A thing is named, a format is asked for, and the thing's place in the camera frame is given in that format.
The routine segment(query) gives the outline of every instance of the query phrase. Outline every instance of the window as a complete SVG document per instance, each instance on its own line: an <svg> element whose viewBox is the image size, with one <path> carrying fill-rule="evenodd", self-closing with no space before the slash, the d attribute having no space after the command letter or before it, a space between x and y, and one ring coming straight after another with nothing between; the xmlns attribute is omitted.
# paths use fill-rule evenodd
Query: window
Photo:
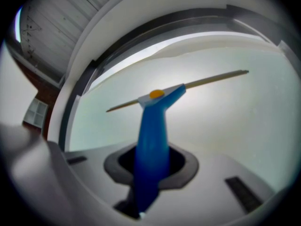
<svg viewBox="0 0 301 226"><path fill-rule="evenodd" d="M43 128L48 105L34 98L24 117L24 121L39 128Z"/></svg>

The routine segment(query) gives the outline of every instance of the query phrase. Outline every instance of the blue plastic arm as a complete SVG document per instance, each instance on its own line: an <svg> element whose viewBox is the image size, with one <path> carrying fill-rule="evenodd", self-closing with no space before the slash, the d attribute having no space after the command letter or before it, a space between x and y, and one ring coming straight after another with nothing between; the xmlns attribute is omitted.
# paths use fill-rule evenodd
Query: blue plastic arm
<svg viewBox="0 0 301 226"><path fill-rule="evenodd" d="M158 183L169 175L169 146L165 111L186 92L185 85L164 90L151 99L138 98L144 108L135 151L134 186L139 212L145 212L158 195Z"/></svg>

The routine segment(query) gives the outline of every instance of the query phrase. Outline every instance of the white ceiling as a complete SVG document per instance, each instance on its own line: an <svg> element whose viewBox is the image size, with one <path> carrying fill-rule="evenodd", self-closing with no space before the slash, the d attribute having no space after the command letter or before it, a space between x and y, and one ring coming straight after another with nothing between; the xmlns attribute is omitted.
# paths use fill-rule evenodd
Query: white ceiling
<svg viewBox="0 0 301 226"><path fill-rule="evenodd" d="M63 77L81 33L108 1L29 0L21 12L24 56Z"/></svg>

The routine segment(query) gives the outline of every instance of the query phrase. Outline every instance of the curved white wall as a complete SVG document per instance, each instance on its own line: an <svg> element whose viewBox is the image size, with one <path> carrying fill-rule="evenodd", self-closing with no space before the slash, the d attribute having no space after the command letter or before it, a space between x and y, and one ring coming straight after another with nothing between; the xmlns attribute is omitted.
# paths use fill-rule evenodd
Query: curved white wall
<svg viewBox="0 0 301 226"><path fill-rule="evenodd" d="M168 138L194 153L224 153L277 192L290 183L300 160L301 81L273 50L210 48L129 66L81 97L70 150L138 139L141 107L106 113L113 106L239 69L249 73L187 90L166 112Z"/></svg>
<svg viewBox="0 0 301 226"><path fill-rule="evenodd" d="M270 0L122 0L100 9L95 16L100 21L91 20L72 53L69 76L54 106L48 139L58 142L62 114L73 86L91 60L97 59L115 41L159 16L190 8L226 8L227 4L249 9L291 27L277 4Z"/></svg>

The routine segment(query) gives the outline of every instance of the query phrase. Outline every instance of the orange dot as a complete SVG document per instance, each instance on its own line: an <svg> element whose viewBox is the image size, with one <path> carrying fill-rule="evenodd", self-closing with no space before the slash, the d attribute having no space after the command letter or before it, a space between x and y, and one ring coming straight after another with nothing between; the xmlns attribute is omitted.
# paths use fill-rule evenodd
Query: orange dot
<svg viewBox="0 0 301 226"><path fill-rule="evenodd" d="M163 96L164 94L165 94L164 91L157 89L150 93L150 98L155 99L155 98Z"/></svg>

